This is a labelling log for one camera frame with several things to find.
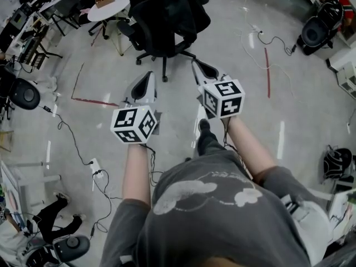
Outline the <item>grey metal-legged chair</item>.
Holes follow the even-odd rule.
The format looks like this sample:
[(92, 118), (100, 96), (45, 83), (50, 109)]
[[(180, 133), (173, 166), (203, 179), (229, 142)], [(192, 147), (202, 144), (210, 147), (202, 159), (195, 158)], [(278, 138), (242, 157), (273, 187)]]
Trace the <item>grey metal-legged chair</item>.
[(74, 29), (80, 28), (81, 25), (78, 21), (80, 13), (78, 9), (79, 5), (80, 0), (60, 0), (53, 6), (55, 11), (51, 15), (51, 19), (62, 36), (65, 36), (65, 33), (59, 25), (59, 21), (66, 23)]

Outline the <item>black backpack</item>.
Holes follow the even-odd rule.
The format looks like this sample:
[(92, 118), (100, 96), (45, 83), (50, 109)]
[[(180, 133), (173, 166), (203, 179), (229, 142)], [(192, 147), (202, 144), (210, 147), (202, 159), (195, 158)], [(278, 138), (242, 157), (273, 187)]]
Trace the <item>black backpack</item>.
[(323, 159), (323, 179), (340, 180), (356, 172), (356, 158), (347, 148), (328, 145)]

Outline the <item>wooden frame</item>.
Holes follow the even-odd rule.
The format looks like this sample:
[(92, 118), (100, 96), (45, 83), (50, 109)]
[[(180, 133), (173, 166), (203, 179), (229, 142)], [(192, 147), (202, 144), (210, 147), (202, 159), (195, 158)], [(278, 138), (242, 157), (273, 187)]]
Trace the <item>wooden frame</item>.
[(11, 152), (13, 130), (10, 131), (0, 131), (0, 150)]

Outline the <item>white workbench with equipment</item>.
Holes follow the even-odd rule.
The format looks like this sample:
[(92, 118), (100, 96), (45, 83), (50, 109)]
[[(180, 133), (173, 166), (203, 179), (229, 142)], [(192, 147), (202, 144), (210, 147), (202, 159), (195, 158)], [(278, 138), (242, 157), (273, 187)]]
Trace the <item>white workbench with equipment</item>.
[(0, 24), (0, 52), (15, 72), (31, 73), (41, 70), (49, 59), (63, 59), (53, 43), (58, 36), (54, 25), (25, 3)]

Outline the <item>white desk frame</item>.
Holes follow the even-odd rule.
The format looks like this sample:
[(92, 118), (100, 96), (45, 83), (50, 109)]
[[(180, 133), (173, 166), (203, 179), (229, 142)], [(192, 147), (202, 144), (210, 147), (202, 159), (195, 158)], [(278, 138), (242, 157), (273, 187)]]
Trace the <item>white desk frame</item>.
[(31, 211), (47, 200), (46, 184), (61, 181), (60, 175), (45, 175), (47, 162), (6, 164), (0, 161), (0, 186), (6, 206), (15, 212)]

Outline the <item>white shelf unit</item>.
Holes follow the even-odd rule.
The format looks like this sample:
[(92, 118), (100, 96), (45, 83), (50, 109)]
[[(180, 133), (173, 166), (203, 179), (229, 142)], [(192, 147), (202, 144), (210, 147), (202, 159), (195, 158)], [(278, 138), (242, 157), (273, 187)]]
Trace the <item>white shelf unit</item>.
[(337, 81), (348, 95), (356, 100), (356, 66), (347, 62), (337, 73)]

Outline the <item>person's left forearm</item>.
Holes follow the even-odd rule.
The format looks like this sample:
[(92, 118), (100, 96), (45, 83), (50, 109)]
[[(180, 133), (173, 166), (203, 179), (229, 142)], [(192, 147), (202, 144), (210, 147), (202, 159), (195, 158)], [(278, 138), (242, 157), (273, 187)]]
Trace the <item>person's left forearm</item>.
[(147, 148), (131, 144), (127, 149), (122, 183), (123, 199), (135, 199), (151, 206), (149, 160)]

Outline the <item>person's grey printed t-shirt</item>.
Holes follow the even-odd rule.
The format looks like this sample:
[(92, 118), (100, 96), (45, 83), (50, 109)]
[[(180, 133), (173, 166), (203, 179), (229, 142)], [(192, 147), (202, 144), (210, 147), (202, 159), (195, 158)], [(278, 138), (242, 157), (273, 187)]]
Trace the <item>person's grey printed t-shirt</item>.
[(120, 203), (100, 267), (200, 267), (211, 258), (244, 267), (311, 267), (281, 201), (287, 195), (319, 204), (284, 167), (254, 183), (232, 151), (200, 156), (161, 176), (151, 206)]

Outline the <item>red floor tape strip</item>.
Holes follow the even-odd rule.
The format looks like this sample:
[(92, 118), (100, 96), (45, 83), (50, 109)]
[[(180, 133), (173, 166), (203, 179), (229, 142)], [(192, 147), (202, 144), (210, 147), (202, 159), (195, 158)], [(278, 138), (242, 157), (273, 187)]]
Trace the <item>red floor tape strip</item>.
[(270, 65), (269, 65), (269, 58), (268, 58), (268, 51), (267, 48), (264, 48), (265, 52), (265, 60), (266, 60), (266, 74), (267, 74), (267, 97), (270, 98)]

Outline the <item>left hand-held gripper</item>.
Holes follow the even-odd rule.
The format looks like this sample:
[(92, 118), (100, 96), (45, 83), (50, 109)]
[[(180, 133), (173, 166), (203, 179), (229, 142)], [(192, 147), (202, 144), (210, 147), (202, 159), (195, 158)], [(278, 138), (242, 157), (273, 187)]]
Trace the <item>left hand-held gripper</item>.
[(161, 112), (153, 105), (156, 98), (156, 77), (152, 71), (138, 76), (126, 89), (123, 101), (112, 114), (110, 131), (123, 144), (146, 144), (158, 135)]

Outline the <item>angled red floor tape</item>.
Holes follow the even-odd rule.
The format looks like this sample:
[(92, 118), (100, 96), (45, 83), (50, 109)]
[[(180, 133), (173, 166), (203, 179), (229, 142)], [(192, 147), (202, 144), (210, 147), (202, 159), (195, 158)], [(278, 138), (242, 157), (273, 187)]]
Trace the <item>angled red floor tape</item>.
[(95, 105), (101, 105), (103, 107), (107, 107), (107, 106), (110, 106), (110, 107), (115, 107), (115, 108), (119, 108), (119, 105), (116, 104), (116, 103), (109, 103), (109, 102), (105, 102), (105, 101), (99, 101), (99, 100), (93, 100), (93, 99), (85, 99), (85, 98), (78, 98), (78, 97), (75, 97), (75, 91), (76, 91), (76, 87), (77, 87), (77, 83), (78, 83), (78, 79), (80, 77), (80, 74), (82, 72), (82, 69), (84, 67), (85, 63), (83, 63), (80, 67), (80, 70), (77, 74), (77, 77), (76, 77), (76, 80), (75, 80), (75, 84), (74, 84), (74, 87), (73, 87), (73, 90), (72, 90), (72, 93), (71, 93), (71, 100), (74, 100), (74, 101), (78, 101), (78, 102), (84, 102), (84, 103), (92, 103), (92, 104), (95, 104)]

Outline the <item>person's right forearm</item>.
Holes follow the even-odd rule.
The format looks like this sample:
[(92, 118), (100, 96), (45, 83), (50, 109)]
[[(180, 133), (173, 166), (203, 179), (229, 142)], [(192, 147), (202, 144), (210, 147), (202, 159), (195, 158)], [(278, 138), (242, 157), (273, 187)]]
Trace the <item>person's right forearm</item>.
[(260, 182), (276, 166), (275, 160), (240, 118), (223, 118), (222, 122), (254, 181)]

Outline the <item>black oval stool seat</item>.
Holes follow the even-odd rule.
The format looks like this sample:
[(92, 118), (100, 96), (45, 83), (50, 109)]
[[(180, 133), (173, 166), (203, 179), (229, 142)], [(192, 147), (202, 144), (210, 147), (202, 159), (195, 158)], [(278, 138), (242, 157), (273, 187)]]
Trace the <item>black oval stool seat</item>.
[(41, 100), (38, 89), (22, 78), (15, 79), (8, 96), (13, 104), (24, 110), (34, 110)]
[(309, 47), (317, 47), (329, 36), (329, 28), (318, 17), (311, 17), (301, 31), (303, 42)]
[(90, 249), (90, 240), (86, 236), (73, 236), (61, 239), (53, 245), (60, 263), (67, 263), (84, 256)]

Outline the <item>round white table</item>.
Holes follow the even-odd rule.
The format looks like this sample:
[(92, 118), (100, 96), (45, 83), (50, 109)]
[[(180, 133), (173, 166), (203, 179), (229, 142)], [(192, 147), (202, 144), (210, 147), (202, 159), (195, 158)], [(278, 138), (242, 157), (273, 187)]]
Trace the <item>round white table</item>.
[(90, 9), (87, 18), (91, 22), (98, 22), (102, 24), (102, 36), (105, 40), (108, 40), (110, 38), (106, 34), (108, 21), (123, 20), (125, 22), (130, 22), (128, 15), (124, 13), (129, 4), (130, 0), (114, 0), (101, 8), (94, 5)]

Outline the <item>black jacket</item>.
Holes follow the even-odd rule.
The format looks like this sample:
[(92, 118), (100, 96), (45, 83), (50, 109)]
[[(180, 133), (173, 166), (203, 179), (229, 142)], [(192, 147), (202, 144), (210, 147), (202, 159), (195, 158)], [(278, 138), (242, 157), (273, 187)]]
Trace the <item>black jacket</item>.
[[(134, 7), (145, 0), (130, 0)], [(162, 14), (172, 30), (190, 43), (197, 39), (197, 34), (211, 23), (203, 5), (209, 0), (150, 0), (154, 3), (156, 13)]]

